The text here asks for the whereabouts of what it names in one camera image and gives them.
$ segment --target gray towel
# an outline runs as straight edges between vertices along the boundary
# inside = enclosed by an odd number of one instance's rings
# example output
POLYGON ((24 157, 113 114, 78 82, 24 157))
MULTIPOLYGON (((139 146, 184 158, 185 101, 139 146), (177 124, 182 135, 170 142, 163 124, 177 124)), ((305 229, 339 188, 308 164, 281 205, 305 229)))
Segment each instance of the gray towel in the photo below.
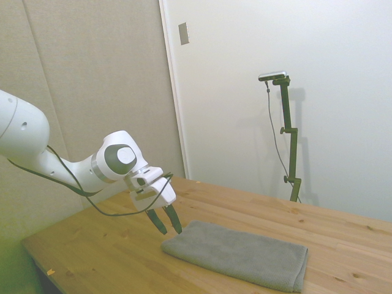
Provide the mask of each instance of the gray towel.
POLYGON ((283 292, 302 291, 307 261, 302 245, 193 220, 161 248, 211 271, 283 292))

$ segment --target cable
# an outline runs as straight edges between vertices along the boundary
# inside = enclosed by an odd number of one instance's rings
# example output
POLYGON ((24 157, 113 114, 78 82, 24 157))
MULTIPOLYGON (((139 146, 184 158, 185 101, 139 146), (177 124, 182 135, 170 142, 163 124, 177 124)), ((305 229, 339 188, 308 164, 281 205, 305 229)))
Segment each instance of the cable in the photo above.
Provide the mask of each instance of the cable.
POLYGON ((280 154, 280 152, 279 152, 279 149, 277 148, 276 135, 275 135, 275 128, 274 128, 274 123, 272 122, 272 116, 271 116, 271 106, 270 106, 270 104, 271 104, 271 103, 270 103, 270 92, 271 92, 271 90, 270 90, 270 88, 268 87, 268 81, 265 81, 265 85, 267 86, 267 95, 268 95, 268 114, 269 114, 269 121, 271 122, 272 133, 273 133, 273 135, 274 135, 275 149, 276 149, 276 152, 277 152, 277 156, 279 157, 279 160, 280 160, 280 162, 281 162, 281 164, 282 164, 282 166, 283 166, 283 169, 284 169, 284 171, 285 171, 285 173, 286 173, 286 177, 288 177, 288 173, 287 173, 286 166, 284 165, 283 160, 282 160, 282 158, 281 158, 281 154, 280 154))
POLYGON ((90 202, 90 204, 96 209, 98 210, 100 213, 102 213, 105 216, 131 216, 134 214, 139 214, 139 213, 144 213, 145 211, 147 211, 150 207, 153 206, 153 204, 158 200, 158 198, 160 197, 160 195, 162 194, 162 192, 165 190, 167 184, 170 182, 170 180, 173 177, 172 173, 169 173, 167 175, 165 175, 164 177, 167 177, 167 182, 164 184, 163 188, 160 190, 160 192, 158 193, 157 197, 155 197, 155 199, 143 210, 137 211, 135 213, 115 213, 115 214, 108 214, 103 212, 102 210, 100 210, 90 199, 90 196, 86 195, 86 192, 83 190, 81 184, 79 183, 79 180, 76 178, 76 176, 70 171, 70 169, 66 166, 66 164, 64 163, 64 161, 62 161, 61 157, 59 156, 59 154, 57 154, 57 152, 51 147, 51 146, 47 146, 52 152, 53 154, 58 158, 58 160, 60 161, 61 165, 67 170, 67 172, 69 172, 69 174, 71 175, 71 177, 73 177, 73 179, 75 180, 75 182, 78 184, 79 189, 82 191, 82 194, 84 197, 86 197, 86 199, 88 200, 88 202, 90 202))

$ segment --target gray wall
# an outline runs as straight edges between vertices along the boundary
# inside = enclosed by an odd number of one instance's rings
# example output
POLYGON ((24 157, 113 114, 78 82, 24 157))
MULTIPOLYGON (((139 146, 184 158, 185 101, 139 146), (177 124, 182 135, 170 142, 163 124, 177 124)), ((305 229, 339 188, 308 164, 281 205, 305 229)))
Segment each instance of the gray wall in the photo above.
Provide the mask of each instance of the gray wall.
MULTIPOLYGON (((0 89, 46 114, 62 157, 82 160, 124 129, 151 165, 184 176, 157 1, 3 0, 0 40, 0 89)), ((2 293, 40 293, 20 240, 84 207, 0 157, 2 293)))
MULTIPOLYGON (((286 70, 302 201, 392 221, 392 1, 163 2, 190 179, 290 198, 257 79, 286 70)), ((269 86, 288 165, 280 90, 269 86)))

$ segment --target wooden table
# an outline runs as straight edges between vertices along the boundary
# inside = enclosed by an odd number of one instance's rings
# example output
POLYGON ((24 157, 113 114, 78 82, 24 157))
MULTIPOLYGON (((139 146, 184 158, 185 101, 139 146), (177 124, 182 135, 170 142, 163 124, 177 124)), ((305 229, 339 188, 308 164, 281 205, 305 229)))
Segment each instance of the wooden table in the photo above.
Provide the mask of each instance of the wooden table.
MULTIPOLYGON (((183 227, 198 219, 307 246, 303 293, 392 293, 392 223, 181 178, 172 185, 183 227)), ((99 206, 134 209, 125 192, 99 206)), ((161 242, 176 233, 157 213, 166 235, 145 213, 107 217, 88 208, 23 245, 63 293, 281 293, 163 253, 161 242)))

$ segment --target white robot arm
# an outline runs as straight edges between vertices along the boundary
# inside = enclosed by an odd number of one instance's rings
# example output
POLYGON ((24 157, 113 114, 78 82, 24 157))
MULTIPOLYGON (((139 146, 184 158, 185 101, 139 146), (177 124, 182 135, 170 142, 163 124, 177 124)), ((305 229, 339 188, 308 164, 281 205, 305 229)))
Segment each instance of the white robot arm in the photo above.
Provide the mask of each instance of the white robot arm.
POLYGON ((154 225, 165 233, 153 210, 163 207, 176 231, 181 233, 181 224, 172 207, 176 194, 170 179, 162 176, 161 168, 148 165, 126 131, 106 136, 102 147, 80 162, 69 162, 49 152, 49 133, 49 123, 42 111, 0 90, 0 154, 11 163, 87 198, 123 179, 138 211, 145 210, 154 225))

